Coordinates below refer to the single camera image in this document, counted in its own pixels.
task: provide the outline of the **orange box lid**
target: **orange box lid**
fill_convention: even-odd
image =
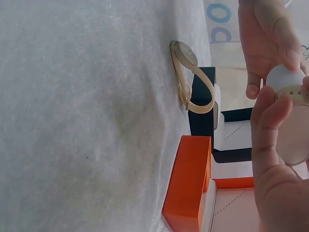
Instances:
[[[181,138],[162,214],[174,232],[200,232],[211,175],[211,138]]]

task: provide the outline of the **hand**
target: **hand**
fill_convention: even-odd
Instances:
[[[303,84],[309,89],[309,77]],[[255,201],[267,232],[307,232],[309,180],[302,180],[276,152],[278,128],[289,116],[293,103],[284,95],[274,99],[272,88],[263,87],[252,111]]]
[[[280,0],[239,0],[239,30],[248,70],[246,95],[256,99],[270,70],[279,64],[295,71],[306,68],[301,45]]]

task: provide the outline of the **table surface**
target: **table surface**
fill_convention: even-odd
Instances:
[[[0,31],[0,231],[168,231],[169,43],[210,65],[203,1],[3,0]]]

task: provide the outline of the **white backdrop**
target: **white backdrop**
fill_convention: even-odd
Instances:
[[[282,0],[292,15],[306,66],[309,66],[309,28],[307,0]],[[211,48],[212,65],[226,68],[245,68],[239,39],[238,0],[204,0]]]

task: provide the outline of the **watch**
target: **watch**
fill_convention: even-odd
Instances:
[[[275,99],[286,95],[293,101],[288,118],[280,125],[277,153],[286,165],[295,166],[309,159],[309,91],[303,86],[305,74],[300,69],[276,66],[267,76],[266,85],[275,91]]]
[[[198,67],[197,57],[192,49],[179,41],[172,41],[170,43],[170,51],[172,60],[176,70],[177,77],[179,79],[179,97],[182,103],[185,105],[186,110],[190,110],[196,114],[206,114],[211,111],[215,104],[215,91],[209,78],[206,74]],[[192,71],[193,74],[197,75],[207,86],[211,93],[211,102],[207,105],[195,105],[191,102],[192,87],[184,78],[181,64]]]

